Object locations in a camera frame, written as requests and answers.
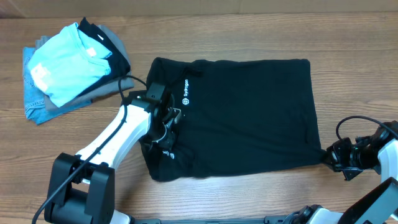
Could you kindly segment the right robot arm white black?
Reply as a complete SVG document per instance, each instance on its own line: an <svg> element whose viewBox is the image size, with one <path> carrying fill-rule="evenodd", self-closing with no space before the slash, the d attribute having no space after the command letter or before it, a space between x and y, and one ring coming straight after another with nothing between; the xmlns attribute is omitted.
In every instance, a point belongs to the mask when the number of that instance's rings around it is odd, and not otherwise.
<svg viewBox="0 0 398 224"><path fill-rule="evenodd" d="M365 119L379 125L371 136L341 138L340 126L349 119ZM324 163L345 180L352 180L365 170L373 169L381 176L381 184L353 204L345 212L333 212L320 205L305 206L286 216L284 223L384 223L397 219L397 121L382 123L365 116L350 116L336 127L338 141L327 148Z"/></svg>

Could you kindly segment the black folded garment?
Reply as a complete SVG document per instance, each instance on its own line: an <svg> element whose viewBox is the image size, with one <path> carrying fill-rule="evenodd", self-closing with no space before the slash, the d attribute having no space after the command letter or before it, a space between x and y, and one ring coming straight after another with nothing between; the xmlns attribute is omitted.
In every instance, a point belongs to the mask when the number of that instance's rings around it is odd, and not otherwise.
<svg viewBox="0 0 398 224"><path fill-rule="evenodd" d="M131 71L131 64L127 53L124 52L124 54L119 49L119 47L124 47L124 44L121 41L118 44L114 43L115 40L118 40L115 34L108 35L99 26L94 23L90 24L85 17L81 20L78 30L97 41L100 47L105 47L106 50L109 50L104 59L110 67L110 72L107 75L103 75L98 81L95 81L94 84L83 90L79 96L91 93L109 83L118 82L121 77L125 77Z"/></svg>

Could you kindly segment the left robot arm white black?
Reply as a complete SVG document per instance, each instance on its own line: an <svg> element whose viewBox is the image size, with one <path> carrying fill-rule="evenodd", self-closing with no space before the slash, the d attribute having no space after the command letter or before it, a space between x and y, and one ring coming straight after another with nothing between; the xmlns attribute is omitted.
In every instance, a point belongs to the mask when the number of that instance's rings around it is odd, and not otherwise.
<svg viewBox="0 0 398 224"><path fill-rule="evenodd" d="M136 142L171 146L181 115L167 90L149 90L122 105L115 119L76 154L53 162L47 199L40 211L48 223L134 223L115 208L115 173Z"/></svg>

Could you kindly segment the black polo shirt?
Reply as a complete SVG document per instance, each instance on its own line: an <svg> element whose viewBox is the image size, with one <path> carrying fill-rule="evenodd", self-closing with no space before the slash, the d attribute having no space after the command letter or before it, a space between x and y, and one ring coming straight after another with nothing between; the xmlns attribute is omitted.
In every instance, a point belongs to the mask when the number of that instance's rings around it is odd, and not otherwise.
<svg viewBox="0 0 398 224"><path fill-rule="evenodd" d="M156 58L147 83L165 85L182 112L173 146L142 149L156 181L292 169L325 155L306 59Z"/></svg>

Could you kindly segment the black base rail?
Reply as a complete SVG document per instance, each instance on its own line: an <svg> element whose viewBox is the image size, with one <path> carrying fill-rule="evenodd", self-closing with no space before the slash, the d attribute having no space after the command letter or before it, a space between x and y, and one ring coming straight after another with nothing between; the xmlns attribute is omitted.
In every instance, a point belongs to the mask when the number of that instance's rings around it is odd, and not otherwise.
<svg viewBox="0 0 398 224"><path fill-rule="evenodd" d="M133 219L132 224L283 224L292 223L296 214L266 216L264 218L232 218L202 220Z"/></svg>

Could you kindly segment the grey folded garment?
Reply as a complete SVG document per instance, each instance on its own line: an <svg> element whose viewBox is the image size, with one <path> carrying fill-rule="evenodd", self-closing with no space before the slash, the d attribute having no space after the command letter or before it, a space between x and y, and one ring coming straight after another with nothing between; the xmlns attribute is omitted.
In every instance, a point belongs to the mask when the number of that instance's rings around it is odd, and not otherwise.
<svg viewBox="0 0 398 224"><path fill-rule="evenodd" d="M120 40L120 38L109 28L107 28L105 25L97 25L112 41L112 43L116 46L116 48L121 52L121 54L124 56L124 58L127 60L129 64L131 64L129 56L126 52L126 48ZM39 40L35 41L35 49L38 50L41 46L44 45L50 38L50 36L43 35ZM84 101L88 101L91 103L92 100L95 98L101 98L103 96L109 95L111 93L115 93L119 90L118 88L118 78L115 78L113 80L110 80L98 87L94 87L92 90L88 90L75 97L71 101L69 101L67 104L63 105L62 107L57 107L55 104L53 104L49 98L49 96L44 95L44 105L45 109L48 111L55 111L58 109L66 109L67 106L75 106L79 103L82 103ZM123 90L128 90L134 87L134 82L129 79L129 78L124 78L121 80L121 87Z"/></svg>

